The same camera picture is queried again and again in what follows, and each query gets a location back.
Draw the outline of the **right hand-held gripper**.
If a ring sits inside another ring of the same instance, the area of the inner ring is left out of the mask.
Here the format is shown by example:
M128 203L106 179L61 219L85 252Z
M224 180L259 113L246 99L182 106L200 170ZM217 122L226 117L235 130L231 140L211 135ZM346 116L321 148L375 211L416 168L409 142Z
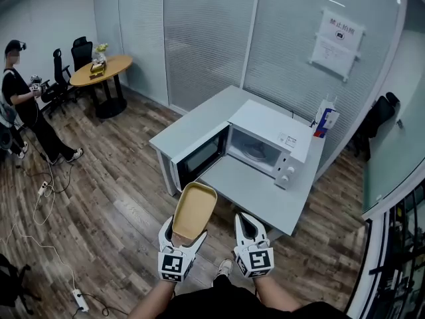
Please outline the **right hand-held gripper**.
M247 213L237 213L234 219L236 264L244 278L266 276L274 268L274 250L267 239L265 227Z

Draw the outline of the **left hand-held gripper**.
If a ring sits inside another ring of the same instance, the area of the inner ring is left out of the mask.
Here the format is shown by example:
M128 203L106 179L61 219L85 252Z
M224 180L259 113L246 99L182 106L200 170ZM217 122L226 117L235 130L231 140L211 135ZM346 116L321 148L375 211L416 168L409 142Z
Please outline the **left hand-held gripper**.
M158 233L158 273L161 280L183 282L195 261L195 255L207 237L204 230L194 241L179 245L172 243L173 219L171 216L164 222Z

